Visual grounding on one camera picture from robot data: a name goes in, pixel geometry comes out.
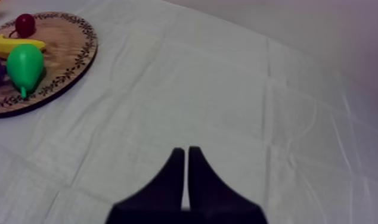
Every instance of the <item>green pear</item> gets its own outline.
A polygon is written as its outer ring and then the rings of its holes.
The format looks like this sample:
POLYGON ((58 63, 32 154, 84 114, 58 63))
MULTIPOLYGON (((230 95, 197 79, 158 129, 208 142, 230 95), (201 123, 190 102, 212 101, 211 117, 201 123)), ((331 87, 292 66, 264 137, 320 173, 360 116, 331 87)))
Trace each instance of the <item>green pear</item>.
POLYGON ((7 72, 22 98, 34 90, 44 68, 44 57, 39 48, 22 44, 14 48, 7 59, 7 72))

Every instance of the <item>pear stem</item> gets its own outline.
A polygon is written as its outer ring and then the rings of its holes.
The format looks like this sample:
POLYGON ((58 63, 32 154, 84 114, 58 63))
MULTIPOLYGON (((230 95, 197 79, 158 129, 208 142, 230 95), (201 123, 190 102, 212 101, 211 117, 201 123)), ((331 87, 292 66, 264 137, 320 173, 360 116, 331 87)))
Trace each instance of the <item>pear stem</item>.
POLYGON ((25 89, 25 87, 21 87, 21 96, 22 96, 23 99, 26 98, 26 89, 25 89))

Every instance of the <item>yellow banana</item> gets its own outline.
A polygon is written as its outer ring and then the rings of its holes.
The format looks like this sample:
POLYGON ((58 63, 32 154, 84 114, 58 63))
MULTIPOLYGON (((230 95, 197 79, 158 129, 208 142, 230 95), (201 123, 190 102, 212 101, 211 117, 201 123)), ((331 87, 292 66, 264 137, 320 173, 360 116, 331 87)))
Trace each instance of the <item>yellow banana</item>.
POLYGON ((40 50, 43 50, 46 44, 42 41, 37 41, 33 39, 11 39, 11 38, 4 38, 4 35, 0 35, 0 58, 7 59, 8 55, 11 53, 11 51, 21 44, 32 44, 39 48, 40 50))

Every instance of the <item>white tablecloth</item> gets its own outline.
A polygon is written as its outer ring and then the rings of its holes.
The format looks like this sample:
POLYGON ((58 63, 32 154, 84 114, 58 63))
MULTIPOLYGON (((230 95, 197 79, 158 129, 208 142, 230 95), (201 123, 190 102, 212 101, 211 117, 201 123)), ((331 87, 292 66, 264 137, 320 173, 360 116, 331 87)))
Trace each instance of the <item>white tablecloth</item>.
POLYGON ((0 2, 0 23, 76 13, 99 47, 63 96, 0 119, 0 223, 103 223, 199 145, 270 223, 378 224, 378 99, 335 69, 163 1, 26 1, 0 2))

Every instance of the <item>wooden plate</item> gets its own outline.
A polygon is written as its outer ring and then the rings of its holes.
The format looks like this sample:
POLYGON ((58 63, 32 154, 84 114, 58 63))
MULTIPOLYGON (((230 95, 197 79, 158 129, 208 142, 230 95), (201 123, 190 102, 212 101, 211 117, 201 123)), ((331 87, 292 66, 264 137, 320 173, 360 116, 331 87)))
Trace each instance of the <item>wooden plate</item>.
MULTIPOLYGON (((0 86, 0 117, 30 111, 55 99, 75 84, 88 69, 97 51, 93 27, 84 19, 68 13, 37 13, 36 33, 29 39, 46 43, 45 74, 36 91, 22 99, 12 81, 6 76, 0 86)), ((0 27, 8 37, 15 29, 15 20, 0 27)))

